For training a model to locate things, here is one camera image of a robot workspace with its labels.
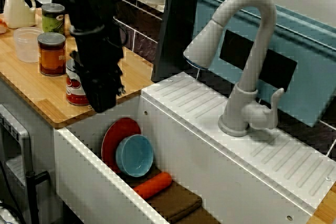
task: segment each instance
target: white bottle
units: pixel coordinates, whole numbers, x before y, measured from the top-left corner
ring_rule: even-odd
[[[29,8],[25,0],[6,0],[4,18],[9,28],[35,26],[35,0],[30,0],[32,7]]]

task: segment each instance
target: white faucet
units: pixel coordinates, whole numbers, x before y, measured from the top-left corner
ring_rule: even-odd
[[[243,74],[235,84],[225,111],[218,121],[219,128],[231,136],[245,136],[248,125],[260,130],[273,129],[278,124],[278,101],[284,89],[281,88],[272,95],[271,109],[256,102],[257,81],[277,22],[277,9],[273,0],[225,0],[183,53],[192,66],[208,69],[216,54],[224,27],[236,12],[248,6],[259,9],[261,21]]]

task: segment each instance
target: can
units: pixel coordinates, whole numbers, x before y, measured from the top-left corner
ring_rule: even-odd
[[[42,5],[41,8],[43,31],[64,35],[65,7],[60,4],[49,3]]]
[[[86,106],[89,105],[89,101],[81,85],[80,78],[76,74],[75,67],[73,59],[67,61],[67,101],[72,105]]]
[[[65,36],[43,33],[37,37],[40,73],[61,76],[66,73]]]

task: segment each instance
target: wooden countertop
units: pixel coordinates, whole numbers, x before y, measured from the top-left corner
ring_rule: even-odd
[[[41,28],[41,12],[37,10],[37,26]],[[69,19],[66,15],[66,56],[76,50],[76,42],[69,35]],[[38,63],[25,63],[16,57],[13,38],[14,29],[0,34],[0,78],[15,90],[52,127],[60,129],[95,114],[90,106],[74,106],[66,100],[66,74],[47,77],[38,70]],[[126,93],[117,97],[117,103],[140,94],[140,90],[153,84],[153,65],[124,48],[124,58],[119,67],[123,72],[121,81]]]
[[[331,187],[307,224],[332,224],[336,218],[336,183]]]

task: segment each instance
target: blue storage bin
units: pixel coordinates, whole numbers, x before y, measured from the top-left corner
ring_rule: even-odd
[[[193,38],[205,27],[223,1],[197,0]],[[297,62],[278,108],[314,126],[333,99],[336,89],[336,29],[283,7],[276,7],[277,25],[269,49]],[[243,71],[219,58],[225,31],[228,29],[254,41],[259,24],[258,9],[247,7],[237,12],[223,31],[209,70],[231,83],[239,81]],[[258,97],[267,102],[277,90],[262,80],[258,81],[257,89]]]

